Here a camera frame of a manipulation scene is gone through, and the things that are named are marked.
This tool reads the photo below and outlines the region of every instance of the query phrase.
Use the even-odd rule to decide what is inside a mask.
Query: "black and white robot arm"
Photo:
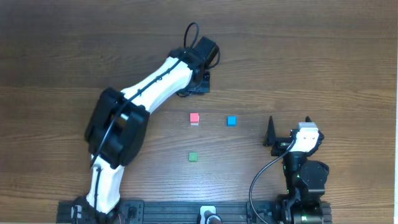
[[[118,214],[124,167],[144,142],[150,114],[174,93],[188,96],[209,91],[208,70],[217,54],[220,61],[219,48],[206,37],[193,47],[197,35],[198,31],[190,47],[172,50],[164,64],[140,83],[102,92],[85,132],[93,175],[84,209],[91,210],[98,223],[112,222]]]

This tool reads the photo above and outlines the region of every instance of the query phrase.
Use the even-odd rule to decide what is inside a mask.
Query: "blue cube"
[[[226,125],[228,127],[235,127],[236,126],[236,116],[228,116],[226,119]]]

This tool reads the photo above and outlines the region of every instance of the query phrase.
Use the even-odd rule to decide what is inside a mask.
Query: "pink block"
[[[199,123],[199,114],[192,113],[191,114],[191,124],[198,124]]]

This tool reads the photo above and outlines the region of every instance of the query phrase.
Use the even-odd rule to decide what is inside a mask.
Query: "wooden table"
[[[122,197],[245,202],[272,159],[268,117],[287,136],[309,115],[326,136],[311,159],[330,166],[323,200],[335,223],[392,223],[393,0],[1,1],[0,221],[54,222],[58,201],[87,193],[83,133],[101,91],[152,73],[191,21],[221,49],[211,93],[173,96],[152,114]],[[284,181],[271,167],[254,197],[273,199]]]

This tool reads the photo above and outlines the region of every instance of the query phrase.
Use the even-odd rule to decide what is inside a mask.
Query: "wooden surface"
[[[326,136],[312,159],[330,166],[323,199],[335,223],[392,223],[393,0],[1,1],[0,221],[54,222],[59,200],[87,193],[83,133],[101,91],[152,73],[191,21],[221,49],[211,93],[173,96],[151,116],[122,197],[247,201],[272,159],[261,146],[268,117],[287,136],[309,115]],[[254,195],[284,192],[278,164]]]

